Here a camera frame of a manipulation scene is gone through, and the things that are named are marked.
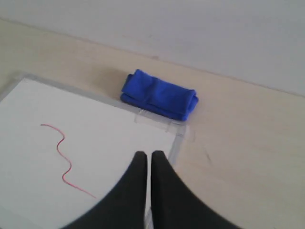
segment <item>whiteboard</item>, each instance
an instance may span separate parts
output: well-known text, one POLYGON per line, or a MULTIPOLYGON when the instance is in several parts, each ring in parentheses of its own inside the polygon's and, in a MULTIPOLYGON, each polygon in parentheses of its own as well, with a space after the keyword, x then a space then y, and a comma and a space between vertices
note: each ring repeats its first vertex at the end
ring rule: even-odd
MULTIPOLYGON (((124 174, 136 151, 163 150, 173 160, 181 125, 137 122, 138 108, 26 75, 0 97, 0 228, 58 229, 96 205, 124 174), (72 161, 69 168, 56 151, 72 161)), ((147 193, 146 215, 150 209, 147 193)))

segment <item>red marker line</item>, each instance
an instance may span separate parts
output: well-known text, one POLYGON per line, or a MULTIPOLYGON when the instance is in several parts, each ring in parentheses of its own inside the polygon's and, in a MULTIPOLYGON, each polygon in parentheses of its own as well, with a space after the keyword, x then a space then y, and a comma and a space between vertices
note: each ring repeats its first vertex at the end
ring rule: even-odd
POLYGON ((67 173, 69 173, 69 171, 72 169, 72 162, 71 162, 67 157, 65 157, 65 155, 62 154, 62 152, 59 150, 59 145, 65 140, 65 134, 64 134, 60 129, 58 129, 58 128, 54 127, 54 126, 51 126, 51 125, 49 125, 49 124, 41 124, 41 126, 48 126, 48 127, 51 127, 52 129, 57 130, 57 131, 62 135, 62 140, 60 140, 60 141, 57 143, 56 149, 57 149, 57 152, 60 154, 60 156, 62 156, 62 157, 69 163, 69 165, 70 165, 69 169, 68 169, 66 172, 64 172, 64 174, 61 176, 63 182, 65 182, 67 185, 72 186, 73 188, 78 189, 79 191, 82 191, 82 192, 84 192, 84 193, 87 193, 88 195, 92 196, 93 198, 96 198, 96 197, 95 197, 94 195, 92 195, 90 192, 87 192, 86 190, 84 190, 84 189, 82 189, 82 188, 80 188, 80 187, 77 187, 76 185, 73 185, 73 184, 69 183, 69 182, 66 181, 66 179, 65 179, 65 175, 66 175, 67 173))

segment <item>whiteboard frame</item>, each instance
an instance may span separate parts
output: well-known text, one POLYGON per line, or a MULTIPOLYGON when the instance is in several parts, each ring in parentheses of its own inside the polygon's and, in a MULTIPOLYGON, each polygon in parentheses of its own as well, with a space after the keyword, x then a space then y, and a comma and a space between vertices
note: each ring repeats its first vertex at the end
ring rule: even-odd
MULTIPOLYGON (((137 116, 140 115, 140 116, 149 118, 151 120, 154 120, 156 122, 163 123, 168 127, 170 125, 174 125, 175 127, 177 127, 177 132, 174 133, 176 135, 176 137, 175 137, 175 140, 171 147, 171 150, 169 152, 168 161, 170 162, 171 165, 174 165, 176 163, 178 153, 180 151, 181 144, 183 142, 184 135, 186 133, 186 128, 187 128, 187 125, 184 122, 177 122, 177 121, 174 121, 167 117, 164 117, 164 116, 161 116, 161 115, 158 115, 155 113, 151 113, 148 111, 142 112, 143 110, 141 108, 131 106, 129 104, 125 104, 119 100, 115 100, 115 99, 109 98, 107 96, 99 95, 99 94, 94 94, 92 92, 84 91, 80 88, 66 85, 66 84, 63 84, 63 83, 60 83, 57 81, 53 81, 50 79, 42 78, 42 77, 33 75, 31 73, 21 73, 18 76, 14 77, 13 82, 11 82, 7 87, 4 88, 4 90, 2 92, 0 92, 0 103, 24 79, 36 81, 36 82, 39 82, 39 83, 42 83, 42 84, 45 84, 48 86, 52 86, 52 87, 55 87, 55 88, 58 88, 58 89, 61 89, 61 90, 64 90, 64 91, 67 91, 67 92, 70 92, 73 94, 77 94, 77 95, 80 95, 83 97, 93 99, 93 100, 101 102, 101 103, 105 103, 105 104, 108 104, 111 106, 118 107, 120 109, 130 111, 130 112, 134 113, 135 120, 137 119, 137 116)), ((145 228, 153 229, 151 210, 149 210, 149 212, 145 216, 145 228)))

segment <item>wooden floor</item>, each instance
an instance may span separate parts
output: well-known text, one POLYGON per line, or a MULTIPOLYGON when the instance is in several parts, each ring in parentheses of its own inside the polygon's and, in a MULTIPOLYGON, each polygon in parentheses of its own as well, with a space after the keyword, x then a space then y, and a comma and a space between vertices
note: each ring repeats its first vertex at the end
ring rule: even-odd
POLYGON ((11 22, 0 31, 0 89, 21 70, 118 99, 137 68, 196 89, 183 181, 245 229, 305 228, 305 98, 11 22))

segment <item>folded blue cloth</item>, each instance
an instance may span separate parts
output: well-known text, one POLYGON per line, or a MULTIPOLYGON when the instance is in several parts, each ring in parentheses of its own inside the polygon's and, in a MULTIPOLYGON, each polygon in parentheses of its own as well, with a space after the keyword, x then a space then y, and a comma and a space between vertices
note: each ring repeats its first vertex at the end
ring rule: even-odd
POLYGON ((123 102, 181 121, 187 120, 198 103, 195 90, 162 81, 139 69, 128 75, 122 92, 123 102))

